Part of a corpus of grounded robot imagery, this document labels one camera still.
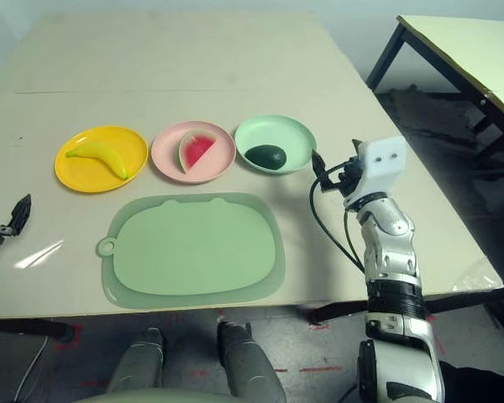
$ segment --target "yellow plate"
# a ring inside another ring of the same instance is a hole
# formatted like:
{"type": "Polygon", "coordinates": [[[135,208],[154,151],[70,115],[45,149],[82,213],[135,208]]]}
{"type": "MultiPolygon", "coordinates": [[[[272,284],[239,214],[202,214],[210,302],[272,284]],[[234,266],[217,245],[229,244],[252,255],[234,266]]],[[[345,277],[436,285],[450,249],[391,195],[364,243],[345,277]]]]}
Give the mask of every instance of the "yellow plate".
{"type": "Polygon", "coordinates": [[[61,183],[74,191],[97,193],[111,191],[125,185],[144,168],[148,159],[148,145],[135,131],[119,126],[90,128],[67,141],[58,151],[54,170],[61,183]],[[119,179],[108,166],[95,158],[66,157],[66,152],[86,141],[108,144],[122,156],[129,178],[119,179]]]}

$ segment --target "black cable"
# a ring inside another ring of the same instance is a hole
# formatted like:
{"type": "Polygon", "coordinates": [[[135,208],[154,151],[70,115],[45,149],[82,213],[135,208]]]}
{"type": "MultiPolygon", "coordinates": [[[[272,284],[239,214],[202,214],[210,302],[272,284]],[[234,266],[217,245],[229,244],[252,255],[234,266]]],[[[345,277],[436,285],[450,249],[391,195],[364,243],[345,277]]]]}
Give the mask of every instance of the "black cable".
{"type": "Polygon", "coordinates": [[[356,260],[353,256],[351,256],[351,254],[347,251],[347,249],[344,248],[342,246],[342,244],[331,234],[331,232],[327,229],[327,227],[325,227],[325,224],[323,224],[323,221],[321,220],[321,218],[318,215],[318,212],[317,212],[316,206],[315,206],[315,201],[313,200],[313,194],[316,190],[316,187],[318,187],[318,185],[319,185],[319,181],[324,176],[328,176],[328,175],[332,174],[333,172],[335,172],[336,170],[340,170],[341,168],[344,167],[344,165],[345,165],[345,163],[340,164],[340,165],[336,165],[333,168],[331,168],[330,170],[326,170],[322,174],[321,177],[318,177],[312,183],[312,186],[310,187],[310,193],[308,194],[308,198],[310,200],[310,209],[312,210],[313,217],[318,222],[319,227],[321,227],[321,229],[327,234],[327,236],[330,238],[330,240],[333,241],[334,244],[338,247],[338,249],[341,250],[342,253],[347,257],[347,259],[349,259],[362,273],[364,273],[364,267],[362,266],[362,264],[358,260],[356,260]]]}
{"type": "Polygon", "coordinates": [[[354,384],[353,386],[351,386],[349,388],[349,390],[344,393],[344,395],[342,396],[342,398],[340,400],[338,400],[338,403],[344,403],[344,400],[347,399],[347,396],[349,396],[351,394],[351,392],[353,390],[355,390],[355,389],[356,389],[356,384],[354,384]]]}
{"type": "Polygon", "coordinates": [[[347,225],[347,218],[348,218],[348,213],[347,210],[344,212],[344,231],[345,231],[345,237],[347,238],[347,244],[349,245],[349,249],[351,249],[351,252],[353,252],[353,256],[357,262],[359,262],[360,267],[364,267],[362,262],[360,261],[359,254],[356,253],[356,250],[354,249],[353,243],[351,242],[351,236],[349,235],[349,227],[347,225]]]}

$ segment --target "toy watermelon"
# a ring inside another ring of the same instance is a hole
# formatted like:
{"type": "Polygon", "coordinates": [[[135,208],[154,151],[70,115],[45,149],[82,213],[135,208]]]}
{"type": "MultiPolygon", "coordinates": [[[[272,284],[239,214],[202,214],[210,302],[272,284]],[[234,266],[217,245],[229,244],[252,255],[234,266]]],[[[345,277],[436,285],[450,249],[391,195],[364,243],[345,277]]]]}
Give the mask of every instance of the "toy watermelon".
{"type": "Polygon", "coordinates": [[[215,144],[214,135],[203,131],[192,131],[183,136],[179,143],[179,163],[187,173],[215,144]]]}

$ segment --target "wall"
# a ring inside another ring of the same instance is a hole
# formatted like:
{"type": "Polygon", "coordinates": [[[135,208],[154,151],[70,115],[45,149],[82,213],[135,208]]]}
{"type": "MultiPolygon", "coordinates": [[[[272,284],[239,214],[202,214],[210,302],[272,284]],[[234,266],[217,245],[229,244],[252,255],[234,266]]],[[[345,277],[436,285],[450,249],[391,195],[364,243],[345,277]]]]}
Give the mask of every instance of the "wall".
{"type": "MultiPolygon", "coordinates": [[[[396,27],[398,14],[504,20],[504,0],[0,0],[0,63],[46,14],[108,8],[311,10],[363,78],[396,27]]],[[[410,83],[426,91],[452,90],[439,73],[404,46],[380,91],[410,83]]]]}

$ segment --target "green plate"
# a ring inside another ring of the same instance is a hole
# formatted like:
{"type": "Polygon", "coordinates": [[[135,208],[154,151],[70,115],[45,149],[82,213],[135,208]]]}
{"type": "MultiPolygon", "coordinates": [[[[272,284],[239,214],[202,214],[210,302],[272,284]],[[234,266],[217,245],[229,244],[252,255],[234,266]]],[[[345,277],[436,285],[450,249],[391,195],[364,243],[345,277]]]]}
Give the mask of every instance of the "green plate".
{"type": "Polygon", "coordinates": [[[285,274],[272,212],[244,193],[132,201],[97,254],[108,299],[127,308],[251,301],[274,292],[285,274]]]}
{"type": "Polygon", "coordinates": [[[235,145],[243,159],[257,170],[269,174],[286,174],[300,170],[312,159],[317,148],[312,132],[293,118],[282,115],[260,115],[242,122],[235,132],[235,145]],[[254,164],[244,154],[258,145],[275,145],[286,152],[287,161],[279,170],[254,164]]]}

